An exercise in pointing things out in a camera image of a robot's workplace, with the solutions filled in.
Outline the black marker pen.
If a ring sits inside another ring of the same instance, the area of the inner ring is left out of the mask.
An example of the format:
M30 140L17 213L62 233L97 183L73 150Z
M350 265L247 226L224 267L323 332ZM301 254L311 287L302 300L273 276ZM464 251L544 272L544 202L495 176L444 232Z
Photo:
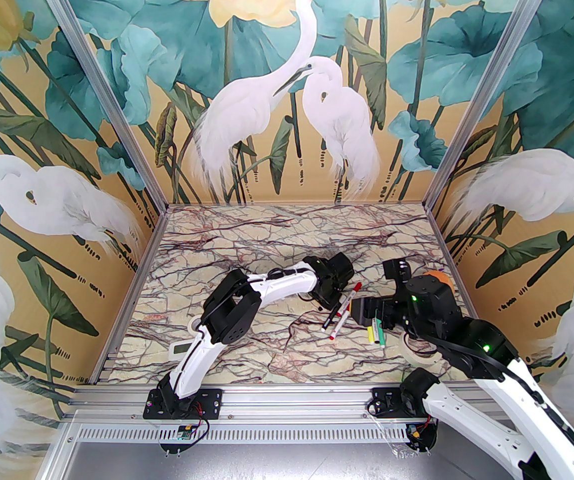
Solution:
M324 321L324 323L322 324L322 329L326 330L328 329L328 327L330 326L330 324L333 322L333 319L335 318L335 316L338 314L339 309L342 306L342 302L343 302L344 298L342 297L329 311L328 316L326 317L326 320Z

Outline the orange plush toy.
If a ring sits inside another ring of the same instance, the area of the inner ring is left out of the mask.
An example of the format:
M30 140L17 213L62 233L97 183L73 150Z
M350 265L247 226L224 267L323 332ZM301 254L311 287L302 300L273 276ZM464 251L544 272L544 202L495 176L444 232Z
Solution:
M451 277L448 274L446 274L443 270L436 270L436 269L426 270L424 272L424 275L430 275L438 279L438 281L442 282L443 284L448 285L450 287L450 290L452 290L452 292L455 294L456 290L454 283Z

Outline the large masking tape roll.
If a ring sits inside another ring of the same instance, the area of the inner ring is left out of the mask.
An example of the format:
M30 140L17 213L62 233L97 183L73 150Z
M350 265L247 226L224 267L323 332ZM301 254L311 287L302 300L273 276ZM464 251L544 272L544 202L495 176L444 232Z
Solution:
M399 338L399 352L410 365L417 367L432 367L442 360L442 356L437 350L412 349L407 333L401 334Z

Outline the perforated metal strip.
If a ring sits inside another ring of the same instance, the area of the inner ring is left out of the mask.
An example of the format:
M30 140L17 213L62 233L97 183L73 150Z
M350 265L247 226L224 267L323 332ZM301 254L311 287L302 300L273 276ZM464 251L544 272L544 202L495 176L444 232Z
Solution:
M177 440L179 426L198 425L191 440ZM403 423L82 423L69 442L100 444L188 445L201 444L367 444L406 443Z

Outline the grey metal panel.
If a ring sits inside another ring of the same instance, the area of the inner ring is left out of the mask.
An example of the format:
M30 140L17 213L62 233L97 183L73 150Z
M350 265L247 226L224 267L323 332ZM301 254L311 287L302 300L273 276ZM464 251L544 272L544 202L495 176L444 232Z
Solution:
M81 443L56 480L512 480L472 445L398 458L385 444L158 445Z

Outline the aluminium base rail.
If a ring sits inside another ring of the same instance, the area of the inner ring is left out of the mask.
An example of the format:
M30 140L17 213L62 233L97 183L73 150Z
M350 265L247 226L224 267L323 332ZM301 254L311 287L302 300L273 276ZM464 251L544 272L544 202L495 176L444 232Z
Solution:
M367 423L365 407L376 387L397 382L326 382L221 385L219 425L313 425ZM65 422L128 425L144 423L154 384L100 383L76 388Z

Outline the small circuit board bracket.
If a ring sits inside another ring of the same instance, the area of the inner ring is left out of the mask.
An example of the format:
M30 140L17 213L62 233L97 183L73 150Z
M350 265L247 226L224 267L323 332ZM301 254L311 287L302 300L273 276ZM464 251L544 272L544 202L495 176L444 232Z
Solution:
M415 453L429 454L437 443L439 422L430 418L424 423L405 425L406 445Z

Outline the aluminium frame post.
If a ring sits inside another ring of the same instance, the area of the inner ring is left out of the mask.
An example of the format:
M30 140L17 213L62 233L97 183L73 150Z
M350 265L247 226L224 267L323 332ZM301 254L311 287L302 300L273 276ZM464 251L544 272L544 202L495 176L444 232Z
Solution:
M473 93L472 99L459 123L440 167L427 189L422 206L426 214L430 214L440 193L447 184L449 175L469 139L472 131L482 119L485 110L491 105L493 95L504 78L511 60L518 50L525 32L529 28L542 0L517 0L514 10L499 38L495 50L481 76L481 80Z
M167 198L157 182L156 176L125 118L124 112L122 112L122 108L110 87L107 77L97 62L94 50L83 32L72 5L69 0L46 0L46 2L58 21L67 41L69 41L83 71L85 71L102 109L113 128L115 128L117 137L124 144L125 150L143 179L147 190L149 190L153 204L160 213L165 213L169 204Z

